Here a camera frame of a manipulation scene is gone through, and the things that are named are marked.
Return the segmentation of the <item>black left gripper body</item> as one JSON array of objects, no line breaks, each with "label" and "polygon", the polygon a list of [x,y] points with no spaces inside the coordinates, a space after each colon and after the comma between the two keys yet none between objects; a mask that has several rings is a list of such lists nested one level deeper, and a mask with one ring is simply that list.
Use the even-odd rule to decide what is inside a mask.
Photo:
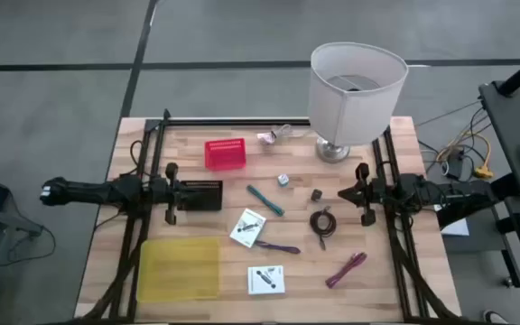
[{"label": "black left gripper body", "polygon": [[181,182],[178,180],[179,166],[175,162],[169,162],[165,168],[165,176],[169,181],[166,191],[166,203],[168,205],[165,211],[165,222],[169,225],[175,225],[177,218],[175,210],[181,197]]}]

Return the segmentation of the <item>black desk stand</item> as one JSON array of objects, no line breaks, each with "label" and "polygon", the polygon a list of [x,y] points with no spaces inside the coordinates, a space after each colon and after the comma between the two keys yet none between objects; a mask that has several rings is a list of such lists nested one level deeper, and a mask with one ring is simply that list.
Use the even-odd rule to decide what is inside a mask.
[{"label": "black desk stand", "polygon": [[498,203],[505,204],[508,216],[496,221],[495,229],[500,235],[507,233],[516,233],[517,235],[517,218],[520,214],[520,189],[515,181],[515,178],[509,174],[497,181],[490,183],[494,194],[498,198]]}]

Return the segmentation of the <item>white product box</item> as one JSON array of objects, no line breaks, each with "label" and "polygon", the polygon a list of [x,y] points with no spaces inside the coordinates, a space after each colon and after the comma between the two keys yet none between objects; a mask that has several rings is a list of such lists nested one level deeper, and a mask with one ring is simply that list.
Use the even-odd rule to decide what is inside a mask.
[{"label": "white product box", "polygon": [[245,209],[229,237],[239,244],[251,248],[261,233],[266,218],[251,209]]},{"label": "white product box", "polygon": [[247,268],[249,295],[284,294],[284,269],[282,265],[253,266]]}]

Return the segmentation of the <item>yellow translucent tray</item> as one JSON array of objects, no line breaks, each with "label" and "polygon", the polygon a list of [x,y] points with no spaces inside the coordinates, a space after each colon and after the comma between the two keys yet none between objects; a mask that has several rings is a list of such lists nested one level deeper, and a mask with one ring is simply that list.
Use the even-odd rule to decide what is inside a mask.
[{"label": "yellow translucent tray", "polygon": [[141,246],[140,303],[214,299],[219,293],[219,239],[147,240]]}]

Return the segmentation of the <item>black plastic basket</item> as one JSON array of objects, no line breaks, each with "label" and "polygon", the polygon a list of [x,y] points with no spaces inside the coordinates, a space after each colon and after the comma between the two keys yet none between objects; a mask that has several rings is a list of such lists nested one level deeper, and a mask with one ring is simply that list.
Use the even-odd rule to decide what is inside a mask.
[{"label": "black plastic basket", "polygon": [[185,211],[219,211],[222,209],[223,181],[181,181],[181,185],[198,187],[200,191],[193,195],[200,197],[199,205],[178,204],[178,210]]}]

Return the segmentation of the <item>grey shade table lamp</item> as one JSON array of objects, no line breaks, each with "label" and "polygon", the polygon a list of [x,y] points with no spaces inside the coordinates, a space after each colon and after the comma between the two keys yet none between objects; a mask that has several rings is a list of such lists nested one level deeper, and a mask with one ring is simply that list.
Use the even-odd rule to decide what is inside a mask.
[{"label": "grey shade table lamp", "polygon": [[375,141],[390,125],[409,67],[373,45],[330,42],[311,54],[308,114],[326,163],[348,158],[354,146]]}]

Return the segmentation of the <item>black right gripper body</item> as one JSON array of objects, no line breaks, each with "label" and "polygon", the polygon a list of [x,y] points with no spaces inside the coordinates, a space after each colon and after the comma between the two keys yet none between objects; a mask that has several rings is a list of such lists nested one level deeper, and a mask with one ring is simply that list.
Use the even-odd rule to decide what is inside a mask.
[{"label": "black right gripper body", "polygon": [[361,225],[363,227],[369,227],[376,223],[376,212],[371,208],[371,203],[374,198],[373,186],[368,183],[367,178],[370,174],[369,166],[367,163],[360,163],[355,170],[357,183],[355,190],[357,191],[357,203],[356,205],[364,209],[364,213],[361,215]]}]

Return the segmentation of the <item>white paper sheet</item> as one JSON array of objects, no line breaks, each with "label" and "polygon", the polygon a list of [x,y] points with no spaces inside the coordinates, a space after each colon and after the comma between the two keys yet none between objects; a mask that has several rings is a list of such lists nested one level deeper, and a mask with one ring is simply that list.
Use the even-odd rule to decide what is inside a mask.
[{"label": "white paper sheet", "polygon": [[468,222],[465,218],[455,221],[455,222],[449,224],[447,227],[442,227],[441,233],[443,235],[447,235],[447,236],[468,237],[469,236]]}]

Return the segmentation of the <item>person's shoe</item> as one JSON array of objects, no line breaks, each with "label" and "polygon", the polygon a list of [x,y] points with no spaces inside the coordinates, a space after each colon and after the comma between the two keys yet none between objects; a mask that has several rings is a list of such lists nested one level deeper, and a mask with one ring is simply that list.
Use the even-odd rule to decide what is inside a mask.
[{"label": "person's shoe", "polygon": [[498,323],[498,324],[507,324],[508,321],[499,313],[487,310],[483,312],[483,320],[486,323]]}]

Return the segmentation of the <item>black aluminium frame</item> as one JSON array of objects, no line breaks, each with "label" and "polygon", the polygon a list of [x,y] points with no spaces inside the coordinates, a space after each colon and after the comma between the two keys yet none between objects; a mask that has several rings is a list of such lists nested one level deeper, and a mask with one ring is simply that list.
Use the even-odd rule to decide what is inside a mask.
[{"label": "black aluminium frame", "polygon": [[[219,293],[214,299],[138,303],[129,287],[121,296],[118,318],[153,323],[251,323],[285,325],[304,322],[398,322],[401,303],[383,214],[369,227],[361,210],[338,197],[355,181],[359,163],[373,163],[369,146],[357,146],[339,165],[321,162],[314,136],[293,119],[293,137],[275,146],[257,142],[272,127],[267,119],[231,118],[204,122],[175,118],[163,138],[162,162],[177,163],[184,180],[219,179],[223,208],[217,212],[179,212],[166,224],[164,207],[153,211],[151,239],[219,239]],[[208,141],[244,138],[246,166],[212,171],[205,166]],[[281,187],[278,176],[289,183]],[[314,189],[322,191],[311,201]],[[229,237],[245,209],[266,218],[251,248]],[[282,265],[284,294],[249,295],[247,268]]]}]

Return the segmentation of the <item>black power adapter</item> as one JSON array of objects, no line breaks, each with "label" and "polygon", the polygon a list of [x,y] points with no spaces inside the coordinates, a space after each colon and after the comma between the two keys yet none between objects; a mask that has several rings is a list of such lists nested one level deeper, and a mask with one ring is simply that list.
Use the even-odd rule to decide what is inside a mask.
[{"label": "black power adapter", "polygon": [[463,169],[463,156],[464,152],[462,150],[453,149],[450,152],[443,168],[445,177],[455,181],[460,180]]}]

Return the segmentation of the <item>red plastic basket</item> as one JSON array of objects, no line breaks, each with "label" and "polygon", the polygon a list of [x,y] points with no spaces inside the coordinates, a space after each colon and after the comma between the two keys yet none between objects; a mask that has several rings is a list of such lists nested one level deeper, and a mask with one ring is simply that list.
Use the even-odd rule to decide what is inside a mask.
[{"label": "red plastic basket", "polygon": [[212,171],[241,169],[246,166],[244,138],[208,141],[204,145],[205,166]]}]

